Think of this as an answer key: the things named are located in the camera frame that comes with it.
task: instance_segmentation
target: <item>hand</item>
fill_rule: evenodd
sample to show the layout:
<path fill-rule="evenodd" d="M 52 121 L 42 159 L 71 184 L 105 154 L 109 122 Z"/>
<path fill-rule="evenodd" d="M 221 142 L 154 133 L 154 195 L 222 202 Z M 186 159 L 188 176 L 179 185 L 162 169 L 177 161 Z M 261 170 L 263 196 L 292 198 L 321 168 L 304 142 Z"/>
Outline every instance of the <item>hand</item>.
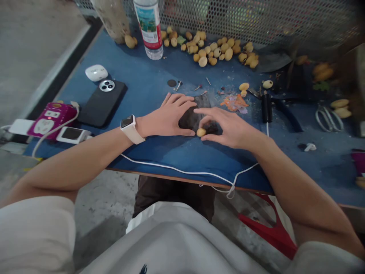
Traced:
<path fill-rule="evenodd" d="M 196 108 L 194 112 L 206 115 L 200 120 L 199 127 L 216 121 L 223 129 L 222 135 L 207 134 L 201 138 L 202 141 L 213 141 L 231 148 L 245 149 L 255 153 L 262 146 L 262 141 L 269 139 L 235 113 L 217 107 Z"/>
<path fill-rule="evenodd" d="M 159 109 L 150 114 L 136 119 L 136 129 L 143 137 L 151 135 L 160 136 L 194 136 L 195 132 L 191 129 L 179 128 L 179 120 L 182 115 L 197 103 L 193 97 L 184 94 L 167 94 Z"/>

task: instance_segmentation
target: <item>white sleeve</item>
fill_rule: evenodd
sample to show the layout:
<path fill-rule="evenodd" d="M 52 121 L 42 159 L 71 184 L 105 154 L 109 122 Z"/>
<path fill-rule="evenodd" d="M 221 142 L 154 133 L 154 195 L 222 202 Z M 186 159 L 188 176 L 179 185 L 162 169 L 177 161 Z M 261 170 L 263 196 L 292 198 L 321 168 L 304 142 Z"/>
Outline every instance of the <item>white sleeve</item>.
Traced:
<path fill-rule="evenodd" d="M 364 273 L 365 262 L 334 245 L 306 242 L 301 245 L 285 274 L 358 274 Z"/>
<path fill-rule="evenodd" d="M 36 197 L 0 209 L 0 273 L 73 273 L 74 205 Z"/>

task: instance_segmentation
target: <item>smartwatch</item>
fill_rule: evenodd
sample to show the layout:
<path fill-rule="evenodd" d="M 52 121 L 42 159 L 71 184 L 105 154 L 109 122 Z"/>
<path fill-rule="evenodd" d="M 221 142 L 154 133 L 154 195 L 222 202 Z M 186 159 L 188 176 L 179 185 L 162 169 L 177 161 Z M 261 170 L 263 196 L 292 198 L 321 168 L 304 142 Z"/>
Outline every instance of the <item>smartwatch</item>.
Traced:
<path fill-rule="evenodd" d="M 130 115 L 121 121 L 121 131 L 136 145 L 146 140 L 136 130 L 136 117 L 134 115 Z"/>

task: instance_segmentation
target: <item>dark pants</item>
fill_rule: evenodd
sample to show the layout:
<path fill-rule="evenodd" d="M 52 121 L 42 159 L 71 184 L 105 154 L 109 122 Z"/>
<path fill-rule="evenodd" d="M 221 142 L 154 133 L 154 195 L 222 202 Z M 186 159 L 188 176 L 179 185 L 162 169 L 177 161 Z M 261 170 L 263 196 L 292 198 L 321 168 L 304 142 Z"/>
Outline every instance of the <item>dark pants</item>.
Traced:
<path fill-rule="evenodd" d="M 158 201 L 183 202 L 203 215 L 210 223 L 214 215 L 215 190 L 194 183 L 141 176 L 134 204 L 133 218 Z"/>

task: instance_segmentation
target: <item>blue tabletop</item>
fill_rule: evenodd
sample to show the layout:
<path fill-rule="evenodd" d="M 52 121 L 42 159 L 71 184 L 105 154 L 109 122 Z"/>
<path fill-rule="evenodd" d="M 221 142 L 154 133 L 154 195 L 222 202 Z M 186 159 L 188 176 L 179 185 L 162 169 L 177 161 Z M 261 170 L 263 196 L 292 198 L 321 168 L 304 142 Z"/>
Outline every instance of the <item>blue tabletop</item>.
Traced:
<path fill-rule="evenodd" d="M 199 67 L 191 55 L 182 52 L 179 47 L 165 48 L 165 59 L 150 60 L 145 53 L 141 38 L 139 45 L 129 49 L 126 45 L 117 45 L 102 31 L 95 43 L 81 61 L 69 83 L 61 93 L 59 100 L 65 103 L 76 101 L 84 106 L 96 89 L 95 83 L 85 75 L 85 69 L 95 64 L 103 65 L 112 79 L 124 82 L 128 90 L 116 110 L 111 122 L 105 128 L 98 129 L 86 125 L 77 127 L 90 130 L 98 135 L 120 125 L 120 120 L 134 114 L 143 116 L 157 109 L 168 92 L 175 93 L 167 85 L 169 79 L 181 80 L 183 85 L 179 93 L 190 96 L 200 95 L 207 90 L 212 106 L 220 106 L 225 98 L 217 94 L 222 86 L 225 91 L 239 92 L 238 86 L 248 82 L 258 90 L 262 80 L 270 79 L 270 74 L 259 74 L 249 67 L 242 66 L 237 57 L 231 61 L 218 61 L 212 67 Z M 203 88 L 193 90 L 202 84 Z M 245 101 L 249 105 L 248 114 L 239 114 L 248 123 L 262 132 L 266 126 L 262 123 L 260 101 L 248 94 Z M 343 132 L 323 132 L 318 126 L 314 113 L 316 105 L 295 104 L 291 111 L 305 130 L 294 133 L 291 125 L 282 113 L 273 109 L 273 122 L 270 124 L 270 136 L 279 147 L 313 180 L 315 180 L 337 203 L 365 207 L 365 190 L 355 184 L 356 169 L 350 153 L 352 148 L 365 149 L 365 140 L 354 137 L 349 124 L 345 123 Z M 31 155 L 38 139 L 28 146 L 25 155 Z M 316 151 L 303 152 L 298 148 L 301 143 L 315 143 Z M 37 151 L 37 157 L 49 158 L 71 147 L 66 143 L 43 142 Z M 125 155 L 138 160 L 173 166 L 188 172 L 211 172 L 233 181 L 236 173 L 252 166 L 254 157 L 247 151 L 234 150 L 213 142 L 201 142 L 198 137 L 150 137 L 142 144 L 132 146 Z M 134 164 L 122 156 L 115 159 L 109 168 L 167 175 L 203 182 L 228 183 L 205 175 L 187 175 L 161 167 Z M 241 174 L 236 186 L 256 191 L 272 193 L 273 190 L 260 166 Z"/>

